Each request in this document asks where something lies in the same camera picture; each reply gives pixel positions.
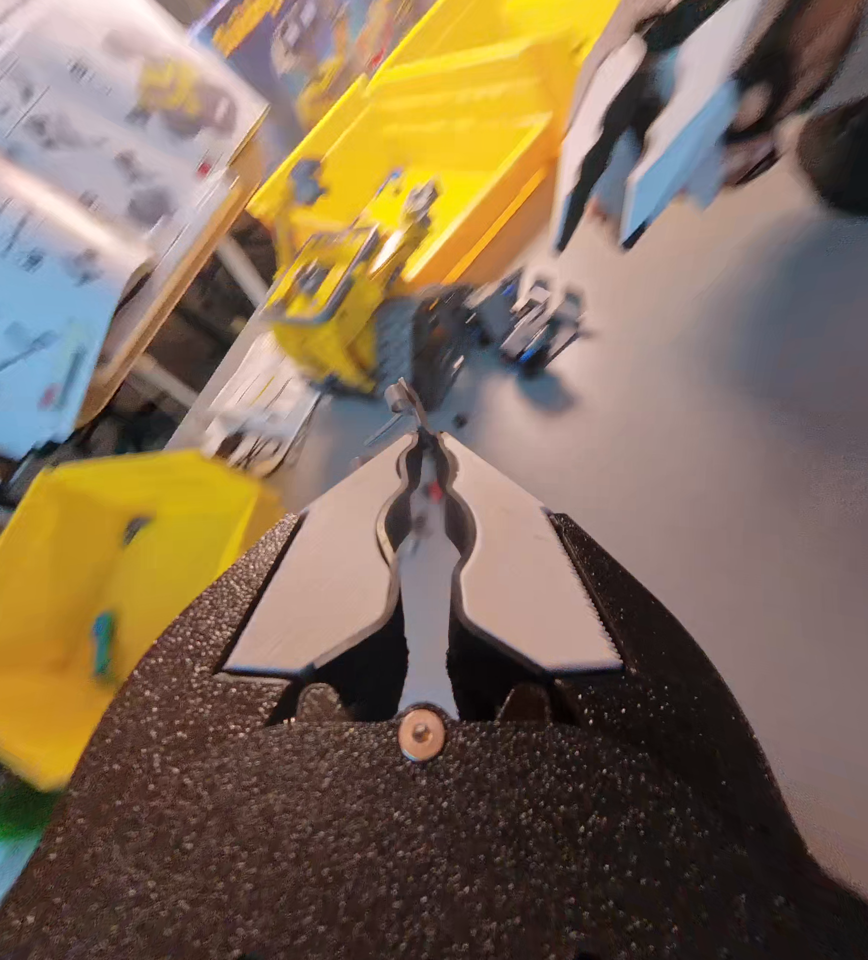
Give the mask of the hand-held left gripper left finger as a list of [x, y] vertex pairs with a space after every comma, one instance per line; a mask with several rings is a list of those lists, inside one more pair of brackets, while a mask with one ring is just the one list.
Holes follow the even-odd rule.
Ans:
[[391, 620], [422, 456], [420, 433], [406, 433], [300, 511], [222, 664], [227, 675], [309, 679]]

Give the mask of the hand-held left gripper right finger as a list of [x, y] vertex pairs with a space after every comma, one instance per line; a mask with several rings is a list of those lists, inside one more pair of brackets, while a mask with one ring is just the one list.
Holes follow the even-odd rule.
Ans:
[[554, 515], [530, 491], [439, 435], [450, 586], [449, 679], [456, 703], [505, 703], [523, 683], [622, 676], [624, 659]]

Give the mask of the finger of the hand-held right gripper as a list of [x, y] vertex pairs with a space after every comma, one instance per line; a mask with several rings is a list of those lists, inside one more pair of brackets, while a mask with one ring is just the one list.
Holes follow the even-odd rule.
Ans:
[[633, 126], [649, 87], [647, 57], [647, 41], [633, 32], [594, 69], [579, 100], [558, 164], [556, 253], [567, 248], [616, 146]]
[[649, 127], [640, 159], [626, 177], [619, 246], [632, 248], [652, 222], [687, 192], [708, 205], [722, 183], [722, 140], [739, 111], [739, 84], [676, 81]]

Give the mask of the grey connector black axle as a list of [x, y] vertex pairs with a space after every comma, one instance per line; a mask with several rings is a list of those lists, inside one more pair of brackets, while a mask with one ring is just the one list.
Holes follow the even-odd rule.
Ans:
[[382, 397], [395, 419], [407, 415], [415, 422], [420, 433], [423, 433], [426, 437], [435, 437], [429, 412], [415, 389], [406, 379], [398, 379], [398, 382], [387, 386]]

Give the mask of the grey desk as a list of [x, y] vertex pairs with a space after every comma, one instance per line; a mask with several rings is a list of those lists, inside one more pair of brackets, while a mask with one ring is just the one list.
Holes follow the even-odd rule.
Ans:
[[586, 335], [475, 356], [435, 415], [680, 618], [814, 857], [868, 897], [868, 220], [777, 164], [632, 253], [579, 231]]

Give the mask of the black wrist rest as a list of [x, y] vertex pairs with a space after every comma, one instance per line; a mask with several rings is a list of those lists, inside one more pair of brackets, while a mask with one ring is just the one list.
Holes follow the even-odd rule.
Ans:
[[868, 217], [868, 97], [808, 120], [797, 159], [823, 203]]

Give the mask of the large yellow storage bin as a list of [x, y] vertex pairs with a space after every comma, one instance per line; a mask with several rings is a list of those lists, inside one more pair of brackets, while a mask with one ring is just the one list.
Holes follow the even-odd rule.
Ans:
[[547, 231], [575, 87], [616, 9], [436, 3], [258, 190], [250, 213], [298, 246], [360, 213], [394, 222], [412, 188], [436, 182], [407, 285], [497, 278]]

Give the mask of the white sticker sheet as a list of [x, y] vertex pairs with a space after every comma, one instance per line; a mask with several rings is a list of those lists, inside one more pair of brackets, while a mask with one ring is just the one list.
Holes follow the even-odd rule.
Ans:
[[246, 398], [212, 403], [200, 455], [258, 479], [277, 472], [303, 440], [322, 390], [290, 382]]

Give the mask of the green brick separator tool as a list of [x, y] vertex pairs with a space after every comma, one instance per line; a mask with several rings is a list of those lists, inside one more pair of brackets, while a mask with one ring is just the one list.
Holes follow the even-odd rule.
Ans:
[[99, 613], [90, 627], [93, 676], [107, 684], [113, 684], [117, 681], [116, 666], [113, 666], [116, 637], [117, 637], [116, 613], [111, 609]]

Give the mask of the small yellow storage bin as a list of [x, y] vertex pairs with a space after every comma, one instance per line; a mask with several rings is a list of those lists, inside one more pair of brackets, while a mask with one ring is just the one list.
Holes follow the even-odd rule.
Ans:
[[[195, 450], [41, 472], [0, 534], [0, 765], [64, 789], [142, 655], [281, 516], [272, 486]], [[110, 609], [111, 684], [90, 640]]]

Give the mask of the robot kit box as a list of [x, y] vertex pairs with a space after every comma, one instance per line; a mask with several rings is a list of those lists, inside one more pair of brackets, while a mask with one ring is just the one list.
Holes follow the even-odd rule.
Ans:
[[225, 0], [192, 36], [220, 54], [269, 105], [277, 126], [312, 130], [370, 78], [433, 0]]

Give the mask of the yellow toy robot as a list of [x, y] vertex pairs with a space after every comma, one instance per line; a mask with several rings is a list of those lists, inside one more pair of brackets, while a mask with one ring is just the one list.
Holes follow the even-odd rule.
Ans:
[[429, 412], [446, 400], [474, 288], [407, 280], [439, 199], [436, 177], [406, 188], [398, 168], [350, 227], [310, 234], [272, 282], [262, 316], [315, 389], [378, 398], [403, 379]]

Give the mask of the instruction booklet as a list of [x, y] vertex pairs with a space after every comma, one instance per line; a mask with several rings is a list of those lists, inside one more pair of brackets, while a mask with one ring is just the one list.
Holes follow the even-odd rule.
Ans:
[[0, 456], [76, 427], [116, 312], [267, 105], [157, 3], [0, 3]]

